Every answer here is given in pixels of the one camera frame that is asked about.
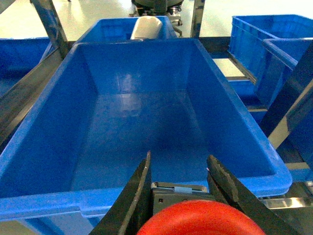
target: blue crate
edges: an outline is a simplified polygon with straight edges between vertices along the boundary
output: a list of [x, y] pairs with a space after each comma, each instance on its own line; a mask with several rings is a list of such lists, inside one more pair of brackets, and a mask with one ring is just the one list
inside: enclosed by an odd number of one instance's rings
[[49, 42], [48, 38], [0, 39], [0, 98], [46, 56]]
[[264, 39], [313, 37], [313, 20], [298, 15], [234, 16], [229, 52], [257, 79], [265, 70]]
[[[129, 40], [139, 17], [101, 19], [96, 22], [76, 43], [98, 43]], [[166, 16], [157, 16], [163, 23], [158, 39], [177, 38], [172, 23]]]
[[207, 186], [214, 154], [259, 197], [292, 182], [198, 40], [77, 44], [0, 156], [0, 220], [87, 234], [148, 150], [153, 181]]
[[255, 93], [269, 108], [291, 75], [298, 60], [313, 40], [309, 39], [266, 39], [266, 66], [262, 79], [259, 79]]

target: red cap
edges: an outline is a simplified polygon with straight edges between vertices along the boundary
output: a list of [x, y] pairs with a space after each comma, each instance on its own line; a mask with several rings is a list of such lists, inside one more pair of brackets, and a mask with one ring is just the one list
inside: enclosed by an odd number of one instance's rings
[[177, 203], [150, 218], [137, 235], [266, 235], [239, 210], [223, 203]]

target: floor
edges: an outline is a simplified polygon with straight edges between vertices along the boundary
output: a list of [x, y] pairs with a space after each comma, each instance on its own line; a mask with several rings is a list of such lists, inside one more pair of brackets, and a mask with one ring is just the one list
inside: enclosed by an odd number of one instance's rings
[[[67, 39], [77, 40], [101, 18], [127, 17], [132, 11], [131, 0], [53, 0]], [[234, 15], [298, 14], [313, 18], [311, 0], [207, 0], [201, 36], [230, 36]], [[181, 18], [184, 37], [189, 37], [193, 0], [185, 0]], [[0, 14], [0, 38], [45, 37], [45, 29], [29, 0], [16, 0]], [[226, 76], [241, 73], [228, 60], [216, 60]], [[0, 235], [33, 234], [17, 222], [0, 223]]]

